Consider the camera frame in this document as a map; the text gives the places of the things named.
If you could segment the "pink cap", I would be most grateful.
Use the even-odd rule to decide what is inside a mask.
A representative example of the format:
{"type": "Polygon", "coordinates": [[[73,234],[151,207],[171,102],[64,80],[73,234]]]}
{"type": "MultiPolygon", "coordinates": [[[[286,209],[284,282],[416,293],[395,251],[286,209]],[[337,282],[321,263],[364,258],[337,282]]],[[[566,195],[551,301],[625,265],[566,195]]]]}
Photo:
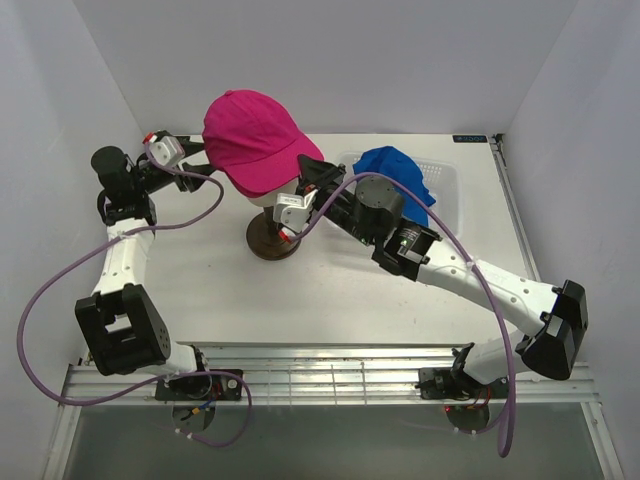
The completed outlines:
{"type": "Polygon", "coordinates": [[[299,175],[297,156],[324,156],[287,109],[254,90],[229,90],[215,99],[202,138],[209,163],[247,187],[277,187],[299,175]]]}
{"type": "Polygon", "coordinates": [[[272,193],[276,193],[277,191],[285,191],[285,192],[293,192],[295,191],[296,187],[298,186],[298,179],[297,178],[293,178],[290,181],[277,186],[277,187],[270,187],[270,188],[266,188],[266,187],[247,187],[247,186],[243,186],[238,180],[233,179],[230,176],[227,176],[227,178],[229,179],[229,181],[231,182],[231,184],[236,188],[236,190],[238,192],[240,192],[242,195],[244,195],[245,197],[248,198],[258,198],[258,197],[262,197],[265,195],[269,195],[272,193]]]}

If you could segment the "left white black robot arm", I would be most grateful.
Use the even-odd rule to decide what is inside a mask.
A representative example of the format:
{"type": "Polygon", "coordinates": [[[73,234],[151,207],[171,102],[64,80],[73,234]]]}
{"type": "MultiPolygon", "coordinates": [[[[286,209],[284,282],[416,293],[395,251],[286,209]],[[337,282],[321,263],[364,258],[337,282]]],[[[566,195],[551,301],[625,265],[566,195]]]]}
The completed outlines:
{"type": "Polygon", "coordinates": [[[159,131],[144,143],[151,157],[132,160],[120,148],[106,146],[91,158],[103,187],[98,210],[112,244],[92,294],[77,300],[75,316],[102,375],[161,375],[170,378],[173,390],[197,400],[212,387],[203,355],[192,345],[171,340],[144,279],[157,224],[152,193],[171,184],[182,192],[194,192],[204,181],[193,176],[211,175],[213,169],[186,163],[187,157],[204,148],[188,136],[159,131]]]}

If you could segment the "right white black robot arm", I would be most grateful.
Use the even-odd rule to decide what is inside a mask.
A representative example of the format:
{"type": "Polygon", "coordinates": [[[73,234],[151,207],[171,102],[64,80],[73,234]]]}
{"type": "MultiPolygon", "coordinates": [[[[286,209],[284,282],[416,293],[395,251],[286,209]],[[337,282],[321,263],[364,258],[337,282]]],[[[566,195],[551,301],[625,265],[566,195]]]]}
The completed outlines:
{"type": "Polygon", "coordinates": [[[426,215],[432,212],[388,175],[362,172],[347,178],[344,166],[307,155],[299,155],[298,165],[302,218],[286,214],[281,220],[296,239],[326,218],[372,247],[372,260],[387,273],[456,294],[495,314],[500,338],[455,349],[450,367],[421,373],[417,387],[424,398],[461,400],[495,387],[512,392],[516,375],[526,371],[557,381],[570,378],[588,329],[582,285],[537,282],[473,259],[442,220],[432,230],[408,218],[403,212],[408,200],[426,215]],[[508,324],[516,332],[505,331],[508,324]]]}

